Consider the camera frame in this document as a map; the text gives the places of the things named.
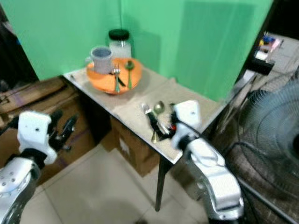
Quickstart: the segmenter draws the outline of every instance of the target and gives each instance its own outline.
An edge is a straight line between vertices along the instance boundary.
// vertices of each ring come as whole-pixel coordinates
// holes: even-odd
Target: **floor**
[[[142,178],[116,148],[107,152],[100,143],[36,189],[21,224],[205,224],[202,202],[176,181],[184,170],[178,165],[167,174],[156,212],[158,167]]]

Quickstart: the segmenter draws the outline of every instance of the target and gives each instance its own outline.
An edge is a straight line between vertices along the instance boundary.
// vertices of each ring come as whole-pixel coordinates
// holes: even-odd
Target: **table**
[[[66,73],[64,77],[160,154],[155,205],[155,210],[159,211],[165,175],[170,168],[177,163],[183,153],[180,150],[173,149],[170,140],[163,140],[156,144],[151,142],[153,131],[150,126],[147,125],[148,121],[141,109],[141,103],[146,102],[150,106],[153,106],[153,104],[159,100],[162,100],[165,105],[169,103],[180,103],[189,99],[197,100],[200,105],[202,119],[202,126],[199,131],[204,132],[230,100],[235,97],[246,83],[252,80],[254,75],[254,72],[246,71],[243,78],[234,86],[229,97],[222,102],[215,102],[201,96],[177,84],[175,79],[167,79],[147,68],[143,68],[142,70],[142,79],[139,85],[133,90],[119,96],[108,95],[93,88],[87,79],[86,69]],[[165,114],[169,113],[170,108],[166,107]],[[161,115],[159,119],[162,122],[166,122],[168,117]]]

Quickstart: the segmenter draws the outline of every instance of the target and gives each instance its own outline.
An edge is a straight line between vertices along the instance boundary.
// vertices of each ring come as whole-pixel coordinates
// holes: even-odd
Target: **green wall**
[[[40,79],[85,66],[112,28],[133,56],[211,99],[232,88],[272,0],[0,0]]]
[[[0,0],[37,76],[85,66],[90,49],[119,28],[119,0]]]
[[[231,90],[272,0],[124,0],[123,27],[147,67],[219,100]]]

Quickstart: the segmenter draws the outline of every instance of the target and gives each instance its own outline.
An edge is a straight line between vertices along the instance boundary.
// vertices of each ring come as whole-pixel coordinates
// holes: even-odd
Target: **orange plate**
[[[126,85],[126,86],[122,86],[121,84],[119,84],[120,87],[120,92],[117,93],[115,92],[115,76],[114,75],[110,75],[110,74],[101,74],[101,73],[97,73],[93,70],[94,64],[93,63],[89,63],[87,65],[87,77],[88,80],[91,82],[91,84],[101,90],[104,91],[106,93],[109,94],[122,94],[125,93],[127,91],[129,91],[128,89],[128,70],[125,68],[125,64],[128,62],[128,60],[133,61],[134,63],[134,69],[131,70],[131,82],[132,82],[132,89],[135,88],[142,76],[142,65],[139,61],[137,61],[136,59],[133,58],[115,58],[113,59],[113,63],[114,64],[119,64],[120,66],[120,74],[119,74],[119,78],[122,80],[122,82]]]

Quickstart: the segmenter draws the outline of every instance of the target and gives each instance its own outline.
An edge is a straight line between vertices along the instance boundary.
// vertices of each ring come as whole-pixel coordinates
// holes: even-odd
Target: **black table leg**
[[[170,170],[172,166],[173,164],[171,162],[169,162],[163,156],[160,156],[159,176],[158,176],[158,186],[157,186],[156,206],[155,206],[156,211],[160,211],[165,175],[167,174],[167,172]]]

